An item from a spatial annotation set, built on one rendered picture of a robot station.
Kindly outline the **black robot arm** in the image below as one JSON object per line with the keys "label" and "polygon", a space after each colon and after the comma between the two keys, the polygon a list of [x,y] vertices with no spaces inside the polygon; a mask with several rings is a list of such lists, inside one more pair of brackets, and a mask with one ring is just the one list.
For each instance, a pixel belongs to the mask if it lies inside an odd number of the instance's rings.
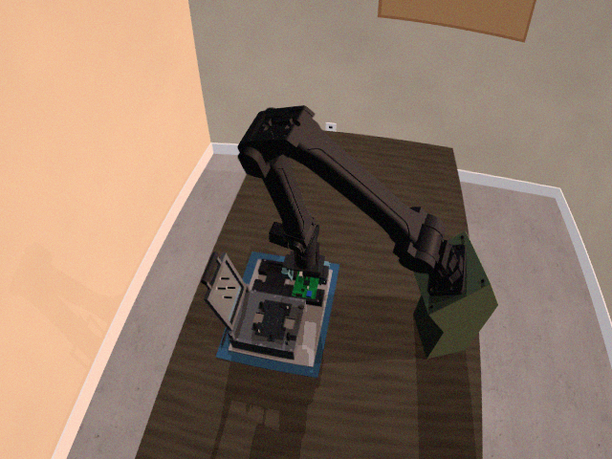
{"label": "black robot arm", "polygon": [[237,148],[246,174],[262,178],[281,217],[282,224],[273,222],[269,232],[271,243],[302,257],[317,250],[318,261],[319,225],[305,206],[291,158],[378,223],[396,243],[393,253],[400,264],[428,273],[431,296],[464,292],[467,250],[443,239],[446,226],[440,218],[402,203],[325,134],[307,106],[267,109],[257,114]]}

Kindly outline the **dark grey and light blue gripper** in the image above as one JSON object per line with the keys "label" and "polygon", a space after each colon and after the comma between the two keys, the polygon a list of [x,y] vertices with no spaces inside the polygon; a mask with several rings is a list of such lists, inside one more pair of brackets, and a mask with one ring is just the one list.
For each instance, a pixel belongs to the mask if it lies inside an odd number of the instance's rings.
{"label": "dark grey and light blue gripper", "polygon": [[303,276],[319,278],[320,286],[324,281],[327,280],[330,262],[325,261],[324,255],[320,255],[316,263],[316,252],[312,256],[307,258],[298,255],[294,251],[291,251],[290,254],[286,254],[283,263],[282,274],[288,277],[291,281],[293,281],[294,271],[299,271],[302,272]]}

